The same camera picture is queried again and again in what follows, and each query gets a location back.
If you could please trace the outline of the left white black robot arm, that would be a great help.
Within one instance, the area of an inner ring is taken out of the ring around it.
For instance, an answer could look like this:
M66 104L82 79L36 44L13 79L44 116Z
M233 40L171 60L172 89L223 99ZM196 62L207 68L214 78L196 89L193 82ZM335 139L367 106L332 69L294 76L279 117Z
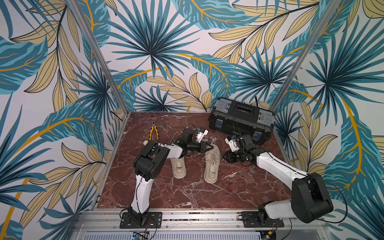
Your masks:
M144 141L144 148L134 161L137 183L133 202L128 207L132 220L140 225L146 222L153 181L160 174L167 159L181 159L188 152L205 153L214 149L214 146L203 141L203 137L208 133L204 128L185 128L180 137L169 145L155 140Z

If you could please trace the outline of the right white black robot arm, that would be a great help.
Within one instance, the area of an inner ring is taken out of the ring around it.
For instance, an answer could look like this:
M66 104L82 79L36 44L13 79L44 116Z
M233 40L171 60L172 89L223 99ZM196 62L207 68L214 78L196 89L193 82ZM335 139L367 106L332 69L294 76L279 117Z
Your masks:
M260 225L281 218L296 218L308 224L334 210L321 175L298 170L267 150L258 148L250 135L227 137L225 142L230 147L224 155L228 163L249 162L272 174L291 190L289 200L272 201L259 206L256 219Z

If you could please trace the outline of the right aluminium corner post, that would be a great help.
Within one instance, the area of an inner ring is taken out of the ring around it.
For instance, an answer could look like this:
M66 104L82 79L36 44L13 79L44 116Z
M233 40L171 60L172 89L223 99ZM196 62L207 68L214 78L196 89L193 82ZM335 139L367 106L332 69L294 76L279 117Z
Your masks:
M273 104L270 107L270 110L273 112L277 111L278 105L280 101L283 99L285 92L288 90L289 86L291 85L294 77L296 76L298 70L300 69L302 63L306 59L307 55L311 52L313 49L315 43L319 39L319 37L322 35L322 32L326 28L329 20L333 16L334 12L338 9L339 4L341 3L341 0L337 1L330 1L327 7L325 8L324 14L319 18L319 23L315 26L313 33L309 36L306 44L304 45L303 50L299 54L297 60L295 61L295 64L293 65L291 71L289 72L285 82L282 84L280 91L276 95Z

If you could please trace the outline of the aluminium front rail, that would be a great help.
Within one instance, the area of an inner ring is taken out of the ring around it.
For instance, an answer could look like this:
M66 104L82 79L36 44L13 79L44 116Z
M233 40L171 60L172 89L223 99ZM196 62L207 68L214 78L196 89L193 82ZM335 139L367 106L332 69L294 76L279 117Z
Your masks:
M96 209L80 215L71 240L330 240L329 227L315 221L281 219L271 227L247 228L242 209L153 209L162 216L150 227L122 229L120 209Z

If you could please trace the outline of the black grey toolbox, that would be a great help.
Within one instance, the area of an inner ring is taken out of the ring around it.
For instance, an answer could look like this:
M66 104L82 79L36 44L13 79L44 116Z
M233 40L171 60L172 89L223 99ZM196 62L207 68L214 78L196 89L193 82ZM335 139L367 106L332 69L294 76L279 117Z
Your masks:
M275 113L226 98L216 101L209 116L209 126L227 135L250 135L261 146L273 133Z

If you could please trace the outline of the left aluminium corner post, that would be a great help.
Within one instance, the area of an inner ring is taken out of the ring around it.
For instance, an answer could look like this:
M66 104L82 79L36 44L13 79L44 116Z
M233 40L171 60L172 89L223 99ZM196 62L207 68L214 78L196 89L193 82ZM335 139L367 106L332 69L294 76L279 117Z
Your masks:
M126 108L125 101L123 100L121 94L119 93L119 90L118 90L118 87L116 85L116 82L114 81L113 75L111 74L110 69L109 69L109 67L108 67L108 65L107 65L107 63L106 63L106 61L102 55L102 52L99 48L97 40L96 40L92 30L91 30L91 26L89 26L89 24L87 23L86 16L84 15L84 13L82 11L79 2L75 1L75 0L69 0L67 2L68 2L69 7L71 8L71 10L74 14L75 20L77 21L77 23L79 24L81 30L83 31L83 33L85 35L85 38L88 41L89 46L95 55L95 59L97 60L99 67L101 67L101 69L102 69L102 71L106 77L106 80L109 83L111 90L117 99L119 106L123 110L124 115L126 117L128 117L130 115L130 112Z

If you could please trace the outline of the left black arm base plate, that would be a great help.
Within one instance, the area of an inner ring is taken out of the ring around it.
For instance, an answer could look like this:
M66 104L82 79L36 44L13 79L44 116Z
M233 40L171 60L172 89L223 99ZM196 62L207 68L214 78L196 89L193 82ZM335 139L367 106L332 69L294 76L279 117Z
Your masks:
M124 212L120 229L158 229L162 226L162 212L148 212L140 215L136 212Z

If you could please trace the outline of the aluminium corner post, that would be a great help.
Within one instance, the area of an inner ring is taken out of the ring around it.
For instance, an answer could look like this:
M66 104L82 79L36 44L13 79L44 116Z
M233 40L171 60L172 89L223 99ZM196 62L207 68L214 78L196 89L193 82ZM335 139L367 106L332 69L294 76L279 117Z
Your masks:
M339 4L341 3L341 0L337 1L330 1L327 7L325 8L324 14L319 18L319 23L315 26L313 33L309 36L306 44L304 45L303 50L299 54L297 60L295 61L295 64L293 65L291 71L289 72L285 82L282 84L280 91L276 95L273 104L270 107L270 110L273 112L277 111L278 105L280 101L283 99L285 92L288 90L289 86L291 85L294 77L296 76L298 70L300 69L302 63L306 59L307 55L311 52L313 49L315 43L319 39L319 37L322 35L322 32L326 28L329 20L333 16L334 12L338 9Z
M116 85L116 82L114 81L113 75L111 74L110 69L109 69L109 67L108 67L108 65L107 65L107 63L106 63L106 61L102 55L102 52L99 48L97 40L96 40L92 30L91 30L91 26L89 26L89 24L87 23L86 16L84 15L84 13L82 11L79 2L75 1L75 0L69 0L67 2L68 2L69 7L71 8L71 10L74 14L75 20L77 21L77 23L79 24L81 30L83 31L83 33L85 35L85 38L88 41L89 46L95 55L95 59L97 60L99 67L101 67L101 69L102 69L102 71L106 77L106 80L109 83L111 90L117 99L119 106L123 110L124 115L126 117L128 117L130 115L130 112L126 108L125 101L123 100L121 94L119 93L119 90L118 90L118 87Z

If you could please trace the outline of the beige sneaker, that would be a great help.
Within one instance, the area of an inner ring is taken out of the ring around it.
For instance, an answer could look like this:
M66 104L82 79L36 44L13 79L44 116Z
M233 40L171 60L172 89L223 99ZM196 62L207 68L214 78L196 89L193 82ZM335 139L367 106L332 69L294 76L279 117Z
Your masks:
M173 175L176 179L183 179L187 174L185 158L171 158Z
M214 184L218 180L221 154L218 146L212 144L213 149L205 153L203 161L206 163L204 179L208 184Z

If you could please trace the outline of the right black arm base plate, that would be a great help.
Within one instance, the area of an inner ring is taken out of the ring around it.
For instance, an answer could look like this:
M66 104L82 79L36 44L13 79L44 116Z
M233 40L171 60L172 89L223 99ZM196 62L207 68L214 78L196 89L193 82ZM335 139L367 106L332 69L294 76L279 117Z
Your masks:
M284 227L281 219L271 219L264 212L241 212L238 220L245 228L280 228Z

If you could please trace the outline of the yellow handled pliers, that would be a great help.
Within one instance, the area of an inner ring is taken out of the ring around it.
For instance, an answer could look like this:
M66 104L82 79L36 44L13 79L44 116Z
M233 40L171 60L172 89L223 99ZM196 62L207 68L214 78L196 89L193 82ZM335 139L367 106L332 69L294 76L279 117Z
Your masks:
M159 139L160 139L160 136L159 136L159 131L157 129L157 124L156 124L156 121L153 121L151 130L150 130L149 140L159 140Z

